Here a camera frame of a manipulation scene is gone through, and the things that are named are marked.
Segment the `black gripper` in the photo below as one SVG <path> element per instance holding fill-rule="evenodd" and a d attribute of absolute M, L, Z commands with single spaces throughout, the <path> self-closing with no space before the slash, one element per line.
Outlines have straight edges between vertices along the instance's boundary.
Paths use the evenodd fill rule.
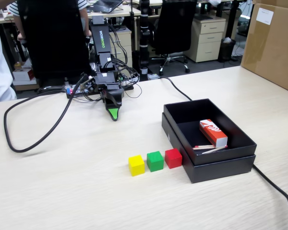
<path fill-rule="evenodd" d="M 95 92 L 107 91 L 104 93 L 103 98 L 105 108 L 113 121 L 117 121 L 119 118 L 119 109 L 122 106 L 124 94 L 124 89 L 116 82 L 115 77 L 114 72 L 97 73 L 95 76 Z"/>

